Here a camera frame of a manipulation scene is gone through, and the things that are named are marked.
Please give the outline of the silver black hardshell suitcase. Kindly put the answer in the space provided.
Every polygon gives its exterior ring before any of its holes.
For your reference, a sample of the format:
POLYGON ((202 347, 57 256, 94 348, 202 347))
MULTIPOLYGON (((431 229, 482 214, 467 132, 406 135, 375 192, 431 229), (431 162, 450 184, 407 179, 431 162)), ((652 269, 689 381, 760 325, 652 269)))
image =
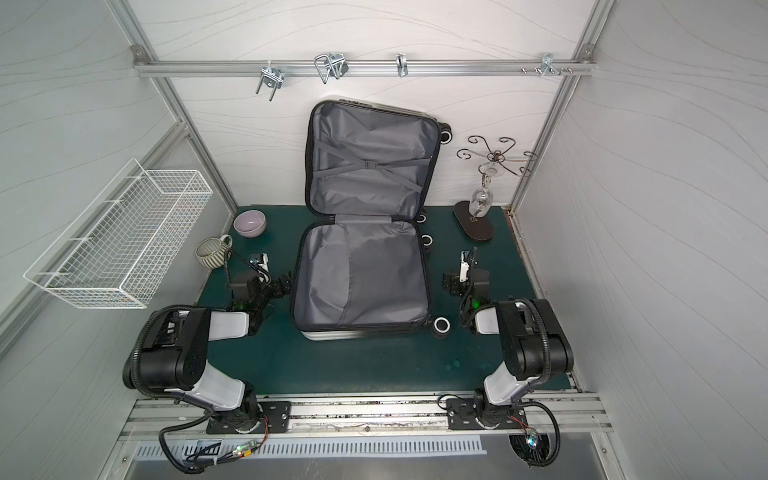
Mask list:
POLYGON ((411 333, 430 318, 417 219, 448 124, 422 112, 325 100, 309 115, 302 234, 290 314, 313 341, 411 333))

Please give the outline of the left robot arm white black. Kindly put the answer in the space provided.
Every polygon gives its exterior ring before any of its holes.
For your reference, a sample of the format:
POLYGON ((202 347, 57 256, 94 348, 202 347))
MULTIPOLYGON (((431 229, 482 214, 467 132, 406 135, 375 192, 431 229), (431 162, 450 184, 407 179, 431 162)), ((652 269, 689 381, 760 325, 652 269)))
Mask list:
POLYGON ((208 360, 209 345, 258 333, 273 299, 291 293, 292 275, 251 270, 230 287, 228 310, 171 305, 153 312, 123 367, 123 383, 146 397, 188 403, 231 431, 249 433, 265 417, 254 389, 208 360))

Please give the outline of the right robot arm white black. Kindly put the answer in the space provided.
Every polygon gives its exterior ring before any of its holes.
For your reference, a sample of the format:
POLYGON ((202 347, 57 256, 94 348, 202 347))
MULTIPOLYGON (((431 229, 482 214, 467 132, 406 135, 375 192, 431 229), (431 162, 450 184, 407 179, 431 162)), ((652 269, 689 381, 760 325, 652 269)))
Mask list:
POLYGON ((511 298, 492 301, 489 273, 445 273, 443 289, 460 299, 459 320, 478 335, 497 336, 502 362, 474 394, 476 422, 494 429, 503 420, 519 423, 523 397, 551 377, 573 370, 572 347, 549 300, 511 298))

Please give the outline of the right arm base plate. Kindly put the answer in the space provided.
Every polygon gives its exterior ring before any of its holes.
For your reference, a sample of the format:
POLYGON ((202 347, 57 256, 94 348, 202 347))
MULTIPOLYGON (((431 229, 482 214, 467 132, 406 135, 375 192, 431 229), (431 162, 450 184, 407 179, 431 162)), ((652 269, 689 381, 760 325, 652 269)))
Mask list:
POLYGON ((445 411, 448 428, 452 431, 522 431, 528 424, 522 410, 492 405, 484 400, 451 396, 439 399, 438 406, 445 411))

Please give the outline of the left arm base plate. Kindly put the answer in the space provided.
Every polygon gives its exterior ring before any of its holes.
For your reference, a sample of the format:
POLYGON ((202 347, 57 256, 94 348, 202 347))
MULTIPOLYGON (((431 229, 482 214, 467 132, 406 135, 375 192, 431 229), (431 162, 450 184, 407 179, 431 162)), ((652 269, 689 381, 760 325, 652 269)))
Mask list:
POLYGON ((247 420, 237 426, 234 420, 224 416, 208 421, 205 433, 208 435, 250 435, 267 433, 286 433, 291 415, 290 401, 261 401, 261 416, 256 420, 247 420))

